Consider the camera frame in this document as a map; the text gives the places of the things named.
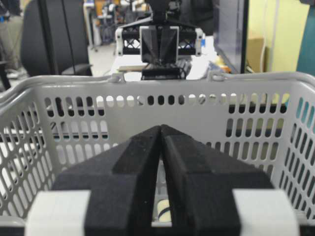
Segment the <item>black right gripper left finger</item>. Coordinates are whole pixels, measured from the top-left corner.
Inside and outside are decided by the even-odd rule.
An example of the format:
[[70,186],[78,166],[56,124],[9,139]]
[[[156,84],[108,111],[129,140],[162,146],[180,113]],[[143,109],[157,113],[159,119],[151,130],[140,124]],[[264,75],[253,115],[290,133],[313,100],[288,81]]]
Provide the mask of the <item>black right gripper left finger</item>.
[[39,192],[28,236],[132,236],[151,232],[161,127],[61,172]]

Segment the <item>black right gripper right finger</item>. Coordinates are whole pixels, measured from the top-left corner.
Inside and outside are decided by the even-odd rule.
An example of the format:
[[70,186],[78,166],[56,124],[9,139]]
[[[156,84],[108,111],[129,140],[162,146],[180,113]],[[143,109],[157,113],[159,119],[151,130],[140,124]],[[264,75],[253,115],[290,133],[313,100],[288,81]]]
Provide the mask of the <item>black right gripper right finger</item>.
[[253,165],[161,126],[173,224],[195,236],[298,236],[284,191]]

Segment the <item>opposite gripper white black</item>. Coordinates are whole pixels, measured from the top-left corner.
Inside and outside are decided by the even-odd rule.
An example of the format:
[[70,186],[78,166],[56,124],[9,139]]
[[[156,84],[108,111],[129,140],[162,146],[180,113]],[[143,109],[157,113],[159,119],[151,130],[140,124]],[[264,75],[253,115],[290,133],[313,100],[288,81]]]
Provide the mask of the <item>opposite gripper white black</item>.
[[[161,37],[160,49],[158,36]],[[176,20],[156,23],[141,19],[115,31],[117,55],[141,55],[146,63],[175,63],[180,56],[201,55],[204,32]]]

